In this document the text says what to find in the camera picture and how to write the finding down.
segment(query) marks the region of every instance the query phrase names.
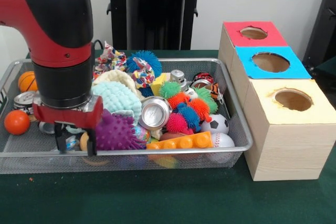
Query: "white wall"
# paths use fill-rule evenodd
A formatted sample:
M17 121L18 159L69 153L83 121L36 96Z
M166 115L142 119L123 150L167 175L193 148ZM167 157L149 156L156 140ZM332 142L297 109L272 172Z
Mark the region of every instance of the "white wall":
M94 39L112 41L110 0L91 0ZM303 57L321 0L198 0L192 49L218 49L222 21L271 20ZM0 27L0 75L10 61L24 58L27 45L18 31Z

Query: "soccer ball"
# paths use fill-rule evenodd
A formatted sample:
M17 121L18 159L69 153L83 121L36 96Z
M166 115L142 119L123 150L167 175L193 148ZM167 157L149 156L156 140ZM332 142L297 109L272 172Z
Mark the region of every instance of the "soccer ball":
M211 122L204 121L201 124L201 131L206 132L210 131L211 134L215 133L224 133L227 134L229 132L229 123L225 117L222 115L210 115L212 118Z

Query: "stacked wooden boxes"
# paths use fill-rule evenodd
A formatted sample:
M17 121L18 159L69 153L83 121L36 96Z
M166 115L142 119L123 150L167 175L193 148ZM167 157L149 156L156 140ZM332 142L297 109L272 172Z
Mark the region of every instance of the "stacked wooden boxes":
M253 180L317 179L336 140L336 111L271 22L224 23L218 58L254 137Z

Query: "mesh tray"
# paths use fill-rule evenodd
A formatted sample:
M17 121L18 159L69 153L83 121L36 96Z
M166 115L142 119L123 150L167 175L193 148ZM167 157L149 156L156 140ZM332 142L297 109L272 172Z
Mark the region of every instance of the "mesh tray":
M21 136L10 135L4 128L4 118L13 109L13 98L19 94L18 78L25 71L33 70L30 60L21 60L13 62L0 81L0 174L233 167L242 152L251 147L252 136L224 64L220 60L209 58L160 61L163 72L180 69L184 71L187 80L192 80L198 72L209 72L214 77L225 99L225 104L219 106L218 113L228 119L228 135L235 142L235 147L98 151L96 157L88 157L82 151L65 154L55 151L54 137L41 133L37 123L32 123L29 131ZM209 155L217 155L222 162L212 162Z

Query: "wooden block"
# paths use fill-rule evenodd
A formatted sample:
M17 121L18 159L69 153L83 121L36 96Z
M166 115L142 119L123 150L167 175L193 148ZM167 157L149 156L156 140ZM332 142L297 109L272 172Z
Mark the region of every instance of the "wooden block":
M286 41L272 22L224 22L218 51L230 73L235 47L284 47Z
M244 113L253 180L317 179L336 139L336 111L314 80L250 79Z
M230 76L242 108L250 78L311 78L290 47L236 47Z

